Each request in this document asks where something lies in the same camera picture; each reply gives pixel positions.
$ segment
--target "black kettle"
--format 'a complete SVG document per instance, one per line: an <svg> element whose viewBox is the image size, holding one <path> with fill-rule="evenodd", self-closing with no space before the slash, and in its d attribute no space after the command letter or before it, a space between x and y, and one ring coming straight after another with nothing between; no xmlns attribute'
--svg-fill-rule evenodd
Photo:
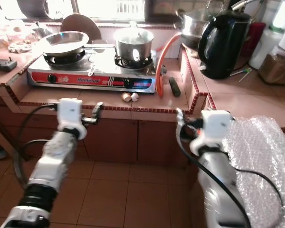
<svg viewBox="0 0 285 228"><path fill-rule="evenodd" d="M248 33L251 17L224 11L205 26L199 42L201 72L212 79L229 77Z"/></svg>

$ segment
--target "kettle handle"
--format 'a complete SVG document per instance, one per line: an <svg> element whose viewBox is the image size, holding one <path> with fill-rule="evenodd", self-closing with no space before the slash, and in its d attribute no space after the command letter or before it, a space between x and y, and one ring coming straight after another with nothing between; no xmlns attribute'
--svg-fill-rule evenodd
<svg viewBox="0 0 285 228"><path fill-rule="evenodd" d="M217 28L218 17L219 16L214 17L211 21L209 21L206 24L204 31L201 35L201 38L199 40L200 41L199 42L199 48L198 48L199 58L201 59L202 62L204 62L206 64L208 63L208 59L205 56L205 49L206 49L206 45L208 42L208 36L210 35L211 31L214 28Z"/></svg>

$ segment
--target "remote control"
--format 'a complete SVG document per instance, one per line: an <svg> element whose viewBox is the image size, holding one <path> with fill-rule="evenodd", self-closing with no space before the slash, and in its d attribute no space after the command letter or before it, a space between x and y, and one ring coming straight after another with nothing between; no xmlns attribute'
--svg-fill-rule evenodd
<svg viewBox="0 0 285 228"><path fill-rule="evenodd" d="M0 70L9 72L17 66L17 61L9 59L0 59Z"/></svg>

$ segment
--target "jar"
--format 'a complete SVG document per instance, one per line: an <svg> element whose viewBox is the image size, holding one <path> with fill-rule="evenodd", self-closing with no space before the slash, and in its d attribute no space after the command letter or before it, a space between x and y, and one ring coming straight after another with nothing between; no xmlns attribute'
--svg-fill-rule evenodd
<svg viewBox="0 0 285 228"><path fill-rule="evenodd" d="M275 46L267 54L258 74L267 83L285 85L285 51Z"/></svg>

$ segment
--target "stove front panel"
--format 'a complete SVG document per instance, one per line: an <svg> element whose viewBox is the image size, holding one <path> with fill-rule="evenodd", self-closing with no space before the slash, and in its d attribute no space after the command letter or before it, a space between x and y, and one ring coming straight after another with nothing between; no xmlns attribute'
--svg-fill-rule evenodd
<svg viewBox="0 0 285 228"><path fill-rule="evenodd" d="M48 72L28 72L28 82L35 86L115 90L154 93L153 77L131 78L118 76L87 76Z"/></svg>

